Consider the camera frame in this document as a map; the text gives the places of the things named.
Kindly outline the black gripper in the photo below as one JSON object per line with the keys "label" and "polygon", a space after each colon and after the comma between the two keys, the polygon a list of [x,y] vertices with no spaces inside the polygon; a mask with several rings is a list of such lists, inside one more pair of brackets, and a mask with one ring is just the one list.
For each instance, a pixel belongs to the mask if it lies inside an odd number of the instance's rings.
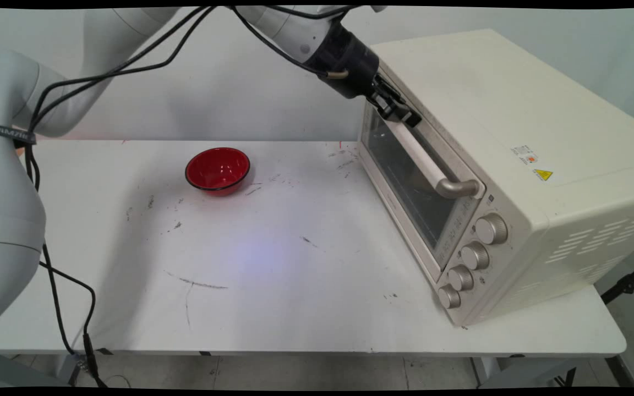
{"label": "black gripper", "polygon": [[[379,58],[361,40],[344,28],[340,21],[332,21],[324,40],[309,58],[309,67],[324,72],[342,73],[342,79],[321,78],[324,83],[351,100],[365,97],[375,107],[380,118],[415,128],[421,116],[377,74]],[[376,76],[376,91],[373,80]]]}

